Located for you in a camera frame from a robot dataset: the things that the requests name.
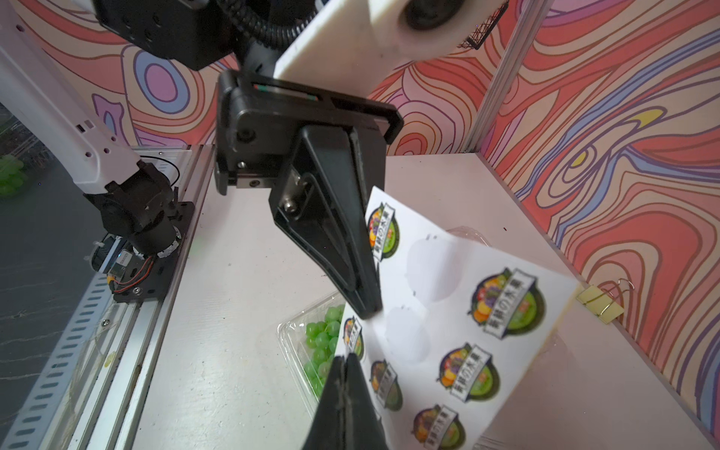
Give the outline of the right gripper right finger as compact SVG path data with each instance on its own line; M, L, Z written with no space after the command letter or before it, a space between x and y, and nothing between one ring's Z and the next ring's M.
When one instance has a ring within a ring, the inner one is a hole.
M345 360L345 448L388 448L356 354Z

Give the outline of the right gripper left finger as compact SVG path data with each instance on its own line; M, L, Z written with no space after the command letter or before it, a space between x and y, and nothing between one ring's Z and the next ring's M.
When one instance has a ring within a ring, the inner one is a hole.
M343 449L343 377L345 357L334 358L318 408L311 423L303 449Z

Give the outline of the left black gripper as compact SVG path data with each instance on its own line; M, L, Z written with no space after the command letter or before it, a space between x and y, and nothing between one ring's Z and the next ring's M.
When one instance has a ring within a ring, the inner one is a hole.
M217 192L277 179L275 225L362 319L383 308L365 213L403 125L387 103L255 73L227 70L217 84Z

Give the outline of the white fruit sticker sheet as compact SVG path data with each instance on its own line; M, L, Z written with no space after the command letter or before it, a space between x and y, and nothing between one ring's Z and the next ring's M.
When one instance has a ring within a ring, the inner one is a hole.
M365 215L381 310L344 311L337 353L360 367L384 449L470 449L500 412L579 283L451 234L380 189Z

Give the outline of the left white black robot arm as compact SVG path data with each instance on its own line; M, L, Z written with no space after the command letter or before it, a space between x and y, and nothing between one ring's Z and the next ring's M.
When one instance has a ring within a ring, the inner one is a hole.
M90 1L116 35L191 69L236 54L217 86L216 186L268 187L273 220L328 275L356 314L383 307L365 212L384 186L403 121L351 90L376 53L369 1L330 1L293 24L248 1ZM173 252L170 182L102 125L1 5L1 101L47 146L105 229L142 254Z

